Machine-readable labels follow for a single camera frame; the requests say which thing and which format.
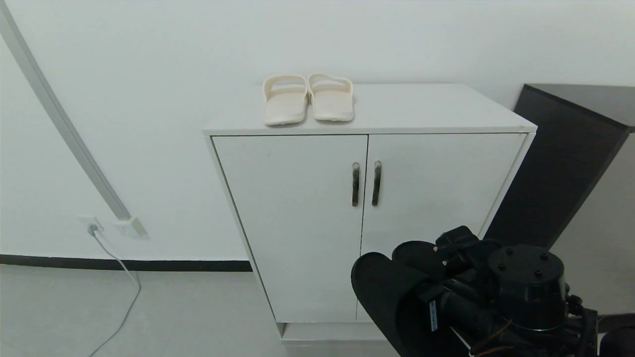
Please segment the gray floor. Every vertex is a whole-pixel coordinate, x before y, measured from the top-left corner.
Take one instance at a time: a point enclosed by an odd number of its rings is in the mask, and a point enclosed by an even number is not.
[[[283,347],[252,273],[139,272],[96,357],[396,357],[386,342]],[[136,286],[122,271],[0,266],[0,356],[86,357]]]

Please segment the power outlet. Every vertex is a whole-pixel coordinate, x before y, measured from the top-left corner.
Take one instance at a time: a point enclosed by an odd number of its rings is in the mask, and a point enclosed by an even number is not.
[[[84,226],[84,229],[88,229],[88,226],[90,226],[91,224],[94,224],[94,225],[97,226],[97,231],[98,232],[103,232],[104,231],[104,228],[102,227],[102,225],[97,220],[97,217],[93,217],[93,216],[77,216],[77,219],[82,223],[82,226]]]
[[[139,219],[136,217],[132,217],[129,220],[118,220],[114,222],[113,225],[122,236],[141,238],[147,234],[141,222],[139,222]]]

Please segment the black furniture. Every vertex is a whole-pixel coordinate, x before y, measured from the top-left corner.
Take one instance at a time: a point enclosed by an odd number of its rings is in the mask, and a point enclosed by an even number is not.
[[[550,248],[633,132],[635,88],[526,84],[514,112],[538,130],[485,237]]]

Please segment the gray cable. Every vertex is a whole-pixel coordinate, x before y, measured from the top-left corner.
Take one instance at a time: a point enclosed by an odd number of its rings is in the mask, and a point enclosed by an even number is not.
[[[135,295],[135,299],[132,300],[132,304],[130,304],[130,307],[128,308],[128,311],[126,311],[126,316],[123,317],[123,320],[121,321],[121,324],[119,325],[119,328],[112,335],[110,335],[110,337],[108,337],[108,339],[105,340],[104,343],[99,345],[99,347],[97,347],[97,349],[94,350],[88,357],[93,357],[95,355],[95,353],[97,353],[97,351],[99,351],[99,349],[101,349],[106,343],[108,343],[108,341],[110,341],[113,337],[115,337],[115,335],[121,330],[121,328],[123,327],[123,324],[125,324],[126,320],[128,319],[128,315],[130,315],[130,311],[132,310],[132,307],[135,305],[135,302],[137,301],[137,297],[139,297],[139,293],[141,292],[141,281],[139,281],[139,275],[137,274],[137,278],[135,279],[132,276],[132,274],[130,274],[130,272],[128,271],[126,266],[123,264],[121,259],[115,257],[113,254],[111,254],[108,251],[108,249],[106,249],[106,247],[104,247],[102,242],[100,242],[99,239],[97,238],[96,232],[98,230],[99,230],[99,228],[95,224],[90,224],[88,226],[88,234],[90,234],[97,241],[99,246],[102,247],[102,249],[106,252],[106,254],[110,255],[113,259],[118,261],[119,264],[121,264],[121,267],[126,271],[126,273],[128,273],[128,276],[130,277],[130,279],[132,279],[132,281],[134,281],[135,284],[137,284],[137,294]]]

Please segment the slipper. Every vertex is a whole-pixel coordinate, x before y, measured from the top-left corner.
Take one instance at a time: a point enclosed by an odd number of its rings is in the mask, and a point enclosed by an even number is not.
[[[346,78],[324,73],[309,76],[313,116],[317,120],[350,121],[353,111],[353,84]]]
[[[304,120],[309,100],[304,77],[297,74],[271,76],[262,83],[262,90],[265,95],[265,125],[285,125]]]

